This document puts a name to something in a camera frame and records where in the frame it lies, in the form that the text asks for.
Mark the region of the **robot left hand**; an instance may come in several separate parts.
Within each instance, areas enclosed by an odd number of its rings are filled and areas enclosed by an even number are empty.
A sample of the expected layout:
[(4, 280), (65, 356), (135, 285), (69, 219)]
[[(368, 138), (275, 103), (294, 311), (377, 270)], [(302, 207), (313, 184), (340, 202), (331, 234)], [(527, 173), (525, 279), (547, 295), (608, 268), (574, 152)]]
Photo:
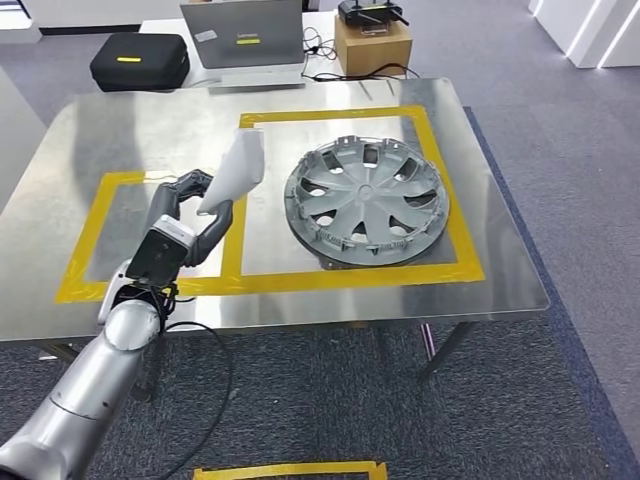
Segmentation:
[[(179, 177), (174, 182), (164, 182), (155, 191), (148, 210), (146, 228), (152, 226), (163, 214), (177, 221), (180, 219), (180, 204), (192, 197), (203, 198), (214, 179), (204, 171), (195, 169)], [(232, 224), (233, 202), (223, 201), (214, 207), (215, 219), (195, 236), (184, 261), (185, 267), (196, 267), (205, 262)]]

